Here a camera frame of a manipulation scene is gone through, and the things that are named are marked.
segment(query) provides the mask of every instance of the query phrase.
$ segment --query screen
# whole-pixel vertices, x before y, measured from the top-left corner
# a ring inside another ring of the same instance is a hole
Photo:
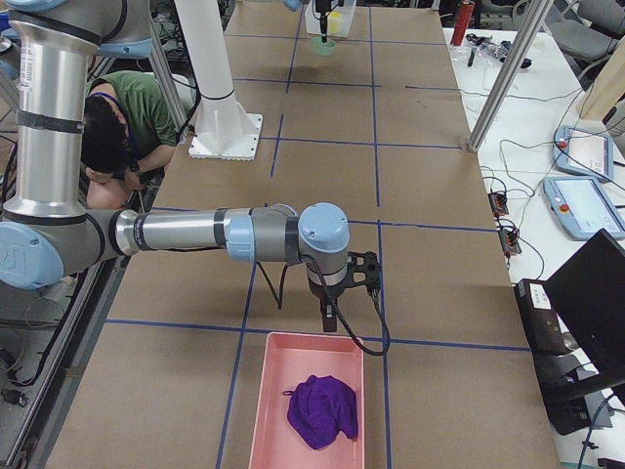
[[[568,164],[575,168],[597,171],[607,174],[605,145],[607,139],[599,135],[573,130],[570,133],[567,153],[571,156]]]
[[[625,250],[609,233],[595,234],[544,287],[599,372],[625,364]],[[625,385],[612,390],[625,404]]]
[[[610,233],[621,232],[603,195],[591,181],[566,179],[556,181],[556,186],[582,233],[596,233],[601,228]]]

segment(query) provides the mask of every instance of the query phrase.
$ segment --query purple cloth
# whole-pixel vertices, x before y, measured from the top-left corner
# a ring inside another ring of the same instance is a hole
[[[313,449],[327,447],[340,431],[350,439],[358,435],[355,392],[333,376],[311,375],[298,384],[286,418]]]

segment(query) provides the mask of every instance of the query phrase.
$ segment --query black monitor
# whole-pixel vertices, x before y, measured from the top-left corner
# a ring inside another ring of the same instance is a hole
[[[552,307],[599,371],[584,377],[573,369],[560,382],[541,383],[552,422],[557,428],[560,423],[564,429],[559,428],[560,433],[569,433],[588,422],[584,418],[555,422],[553,417],[580,417],[576,409],[580,399],[611,388],[625,403],[625,250],[600,230],[551,275],[544,288]]]

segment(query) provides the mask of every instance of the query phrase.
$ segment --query label sticker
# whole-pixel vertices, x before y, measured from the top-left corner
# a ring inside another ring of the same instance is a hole
[[[529,291],[531,293],[531,302],[533,303],[534,308],[538,310],[551,310],[551,303],[549,302],[549,297],[547,296],[547,293],[545,293],[543,285],[531,283],[529,285]]]
[[[35,59],[34,51],[29,47],[21,48],[20,58],[20,88],[21,91],[28,93],[35,81]]]

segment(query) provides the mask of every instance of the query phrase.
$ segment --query pink tray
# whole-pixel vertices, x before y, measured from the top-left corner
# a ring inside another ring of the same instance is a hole
[[[358,437],[343,432],[320,450],[310,448],[286,419],[289,397],[314,374],[332,375],[356,395]],[[267,338],[250,469],[363,469],[364,378],[362,351],[349,337],[272,332]]]

